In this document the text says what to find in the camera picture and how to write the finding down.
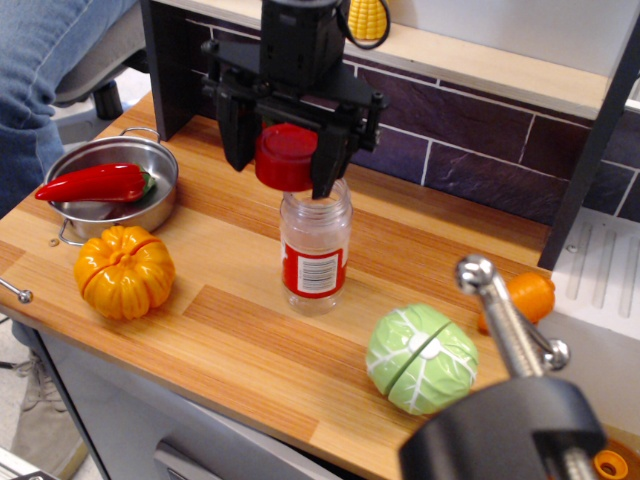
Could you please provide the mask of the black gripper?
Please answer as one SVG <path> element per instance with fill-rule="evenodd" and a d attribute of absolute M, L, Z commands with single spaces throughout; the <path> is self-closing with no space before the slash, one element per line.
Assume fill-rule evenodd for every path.
<path fill-rule="evenodd" d="M 389 101 L 344 62 L 347 1 L 265 1 L 256 44 L 210 39 L 201 46 L 227 162 L 241 172 L 255 156 L 265 121 L 317 133 L 312 198 L 328 198 L 351 157 L 379 143 Z"/>

